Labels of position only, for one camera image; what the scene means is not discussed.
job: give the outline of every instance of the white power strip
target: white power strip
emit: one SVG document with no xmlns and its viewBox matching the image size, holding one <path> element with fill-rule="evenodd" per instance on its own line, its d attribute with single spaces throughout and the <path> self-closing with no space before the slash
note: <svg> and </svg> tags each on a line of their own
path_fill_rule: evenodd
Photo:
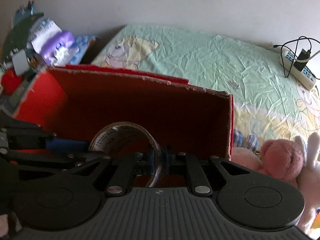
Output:
<svg viewBox="0 0 320 240">
<path fill-rule="evenodd" d="M 285 50 L 282 52 L 284 68 L 289 71 L 291 63 L 294 61 L 293 54 L 289 50 Z M 311 91 L 316 85 L 316 78 L 311 73 L 310 69 L 307 66 L 303 68 L 302 71 L 296 69 L 294 65 L 292 65 L 290 73 L 300 81 L 302 85 L 306 87 L 308 91 Z"/>
</svg>

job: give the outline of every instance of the stuffed animal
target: stuffed animal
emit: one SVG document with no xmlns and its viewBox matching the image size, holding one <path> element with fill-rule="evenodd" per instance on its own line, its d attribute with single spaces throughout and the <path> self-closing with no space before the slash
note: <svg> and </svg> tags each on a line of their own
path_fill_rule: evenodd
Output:
<svg viewBox="0 0 320 240">
<path fill-rule="evenodd" d="M 296 178 L 303 166 L 303 149 L 298 143 L 286 139 L 267 140 L 260 154 L 262 169 L 259 172 L 298 187 Z"/>
<path fill-rule="evenodd" d="M 262 162 L 251 150 L 242 147 L 232 149 L 231 161 L 254 171 L 262 169 Z"/>
<path fill-rule="evenodd" d="M 305 209 L 297 224 L 298 228 L 307 234 L 320 208 L 320 162 L 318 160 L 320 137 L 314 132 L 308 138 L 308 150 L 305 155 L 305 165 L 297 177 L 298 188 L 305 200 Z"/>
</svg>

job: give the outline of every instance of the green bed sheet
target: green bed sheet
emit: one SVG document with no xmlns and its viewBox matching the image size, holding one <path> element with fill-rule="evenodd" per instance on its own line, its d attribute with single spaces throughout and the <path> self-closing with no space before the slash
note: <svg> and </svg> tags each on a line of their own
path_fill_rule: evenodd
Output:
<svg viewBox="0 0 320 240">
<path fill-rule="evenodd" d="M 234 95 L 234 127 L 244 138 L 304 140 L 320 128 L 320 101 L 294 77 L 279 54 L 235 39 L 155 25 L 124 27 L 92 62 L 186 78 Z"/>
</svg>

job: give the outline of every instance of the white wall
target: white wall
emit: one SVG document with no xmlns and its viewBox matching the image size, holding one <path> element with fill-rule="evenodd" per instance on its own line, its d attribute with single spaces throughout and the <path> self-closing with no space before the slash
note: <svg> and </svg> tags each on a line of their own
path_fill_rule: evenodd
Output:
<svg viewBox="0 0 320 240">
<path fill-rule="evenodd" d="M 27 1 L 0 0 L 0 44 L 11 16 Z M 35 7 L 74 34 L 106 34 L 127 23 L 149 22 L 214 32 L 266 48 L 300 35 L 320 40 L 320 0 L 35 0 Z M 320 55 L 308 65 L 320 76 L 318 64 Z"/>
</svg>

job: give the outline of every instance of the tape roll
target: tape roll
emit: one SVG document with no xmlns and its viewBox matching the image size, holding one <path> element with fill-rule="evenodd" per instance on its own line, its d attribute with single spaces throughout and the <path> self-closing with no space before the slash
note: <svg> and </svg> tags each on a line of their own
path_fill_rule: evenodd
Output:
<svg viewBox="0 0 320 240">
<path fill-rule="evenodd" d="M 160 178 L 162 171 L 161 147 L 151 134 L 132 122 L 115 122 L 102 128 L 90 143 L 90 151 L 103 151 L 106 155 L 119 154 L 130 143 L 141 139 L 148 139 L 155 150 L 155 172 L 146 184 L 146 187 L 154 187 Z"/>
</svg>

